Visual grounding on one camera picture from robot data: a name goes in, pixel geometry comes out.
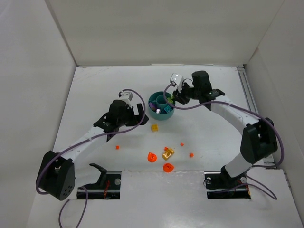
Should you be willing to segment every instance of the teal cup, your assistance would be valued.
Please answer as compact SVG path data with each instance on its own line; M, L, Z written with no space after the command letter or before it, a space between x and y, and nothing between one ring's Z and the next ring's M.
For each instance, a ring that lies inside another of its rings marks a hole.
M166 93L166 97L171 97L171 94ZM154 107L156 107L157 109L160 109L163 113L156 113L155 111L153 111L150 106L149 103L152 103ZM173 116L174 113L174 108L171 108L172 110L168 113L164 113L164 108L166 108L167 106L169 106L165 99L163 98L163 92L156 92L154 94L152 94L149 98L149 102L148 102L148 110L149 110L149 114L151 115L151 117L155 120L168 120L171 116Z

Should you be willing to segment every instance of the orange object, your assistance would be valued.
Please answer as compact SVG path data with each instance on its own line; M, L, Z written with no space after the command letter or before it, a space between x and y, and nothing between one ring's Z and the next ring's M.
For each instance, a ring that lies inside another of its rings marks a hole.
M148 154L148 161L149 162L155 162L156 160L157 160L156 154L149 152L149 154Z
M166 163L163 165L163 170L165 172L171 172L174 169L174 166L171 165L170 163Z

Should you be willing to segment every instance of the white wall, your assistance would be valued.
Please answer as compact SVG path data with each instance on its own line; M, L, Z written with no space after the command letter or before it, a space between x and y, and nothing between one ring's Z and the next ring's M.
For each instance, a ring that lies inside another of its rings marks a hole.
M0 1L0 227L25 227L75 70L44 0Z
M283 0L48 0L79 65L243 64Z
M304 221L304 1L285 0L246 67L261 114L269 116L285 145L292 194Z

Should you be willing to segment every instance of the purple cable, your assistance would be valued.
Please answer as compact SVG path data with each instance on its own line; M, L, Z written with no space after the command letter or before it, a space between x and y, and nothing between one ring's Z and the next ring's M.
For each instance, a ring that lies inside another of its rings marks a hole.
M86 189L84 186L82 186L81 188L82 188L83 190L85 190L85 193L86 193L86 194L85 194L85 200L86 200L86 201L85 201L84 209L83 209L82 214L81 214L81 216L80 216L80 220L78 221L77 226L76 226L75 228L79 227L79 225L80 225L80 223L81 223L81 220L82 220L82 218L83 218L83 216L84 216L84 214L85 214L87 202L88 202L88 199L89 199L89 194L88 194L88 192L87 192L87 189ZM63 228L63 226L62 226L62 224L61 224L61 214L62 214L63 208L65 208L66 204L67 204L69 201L70 201L70 200L68 199L68 200L64 203L64 205L62 206L62 208L61 208L61 210L60 210L60 212L59 212L58 223L59 223L60 228Z
M282 164L282 162L283 162L283 160L284 160L285 152L284 152L284 147L283 147L283 142L282 142L281 136L280 136L279 132L274 128L274 126L273 126L270 122L268 122L264 117L262 117L262 116L259 115L259 114L254 113L254 112L252 112L252 111L250 111L250 110L247 110L247 109L245 109L245 108L241 108L241 107L238 107L238 106L236 106L236 105L234 105L234 104L230 104L230 103L223 102L223 101L208 101L208 102L205 102L205 103L197 104L197 105L192 106L192 107L185 107L185 108L176 107L176 106L174 106L173 104L171 104L171 103L168 101L167 97L166 97L166 92L167 92L167 90L169 89L170 86L174 86L174 83L169 84L169 85L165 88L165 90L163 91L163 98L165 99L166 103L167 103L170 107L172 107L172 108L176 108L176 109L180 109L180 110L189 110L189 109L193 109L193 108L197 108L197 107L205 106L205 105L209 105L209 104L223 104L223 105L229 105L230 107L236 108L236 109L238 109L238 110L241 110L241 111L243 111L243 112L249 113L249 114L251 114L251 115L255 115L256 117L258 117L258 118L260 118L261 120L263 120L263 121L264 121L264 122L265 122L273 131L274 131L274 133L275 133L275 135L276 135L276 137L277 137L277 139L278 139L278 141L279 141L280 148L281 148L281 158L280 158L279 162L278 162L277 164L275 164L275 165L270 165L270 166L267 166L267 165L253 165L252 167L275 168L275 167L279 166L280 164ZM251 179L251 180L253 180L254 182L256 182L256 183L262 185L262 186L263 186L265 189L267 189L272 195L270 195L270 194L269 194L268 192L266 192L265 190L261 189L259 186L256 186L256 185L254 185L254 184L249 184L249 183L240 184L240 185L237 185L237 186L235 186L235 187L233 187L233 188L231 188L231 189L226 189L226 190L223 190L223 191L217 191L216 193L223 193L223 192L227 192L227 191L230 191L230 190L235 190L235 189L237 189L237 188L239 188L239 187L242 187L242 186L246 186L246 185L249 186L249 185L250 185L250 186L253 186L253 187L255 187L255 188L261 190L262 192L264 192L264 193L265 193L266 195L268 195L269 197L271 197L271 198L277 200L276 195L275 195L268 187L266 187L264 184L258 182L257 180L255 180L255 179L253 179L253 178L247 176L247 172L248 172L248 171L249 171L249 170L247 170L247 171L245 172L246 177L249 178L249 179Z
M138 127L139 125L141 125L141 123L143 122L144 120L144 117L145 117L145 114L146 114L146 105L145 105L145 102L142 98L142 96L140 96L140 94L132 89L123 89L122 91L131 91L133 93L135 93L136 95L138 95L138 97L141 99L142 101L142 104L143 104L143 116L142 116L142 119L140 120L140 122L135 125L134 127L130 128L130 129L127 129L127 130L124 130L124 131L121 131L121 132L109 132L109 133L102 133L102 134L98 134L98 135L95 135L94 137L91 138L92 139L95 139L95 138L98 138L98 137L101 137L101 136L104 136L104 135L108 135L108 134L122 134L122 133L127 133L127 132L130 132L132 131L133 129L135 129L136 127ZM65 154L66 152L70 151L71 149L75 148L75 147L78 147L86 142L89 142L90 139L86 139L86 140L83 140L82 142L79 142L73 146L70 146L69 148L66 148L65 150L63 150L62 152L59 152L52 160L49 161L48 164L46 164L46 166L44 167L44 169L41 171L39 177L37 178L37 182L36 182L36 191L37 193L39 193L40 195L48 195L48 193L46 192L42 192L39 190L39 184L40 184L40 181L42 179L42 176L45 174L45 172L48 170L48 168L50 167L50 165L56 160L58 159L61 155Z

